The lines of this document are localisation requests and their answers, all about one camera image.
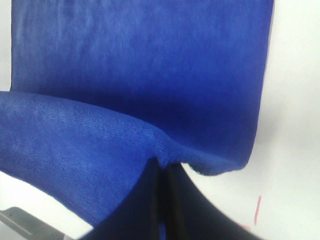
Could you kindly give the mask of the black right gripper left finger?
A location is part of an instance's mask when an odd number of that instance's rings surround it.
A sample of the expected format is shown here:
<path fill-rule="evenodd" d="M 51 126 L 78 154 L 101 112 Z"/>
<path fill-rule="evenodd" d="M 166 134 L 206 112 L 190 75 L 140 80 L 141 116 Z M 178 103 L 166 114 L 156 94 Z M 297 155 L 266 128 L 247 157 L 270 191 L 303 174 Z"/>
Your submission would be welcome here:
<path fill-rule="evenodd" d="M 122 203 L 83 240 L 158 240 L 158 181 L 156 158 L 147 161 L 134 188 Z"/>

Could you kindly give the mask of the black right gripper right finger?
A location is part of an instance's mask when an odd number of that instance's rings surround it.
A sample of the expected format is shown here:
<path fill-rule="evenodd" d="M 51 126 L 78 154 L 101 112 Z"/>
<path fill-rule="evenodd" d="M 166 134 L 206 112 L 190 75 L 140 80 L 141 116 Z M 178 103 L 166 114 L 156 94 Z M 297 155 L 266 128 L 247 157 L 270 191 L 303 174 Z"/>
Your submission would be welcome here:
<path fill-rule="evenodd" d="M 169 190 L 167 237 L 170 240 L 258 240 L 229 219 L 199 191 L 181 164 L 166 169 Z"/>

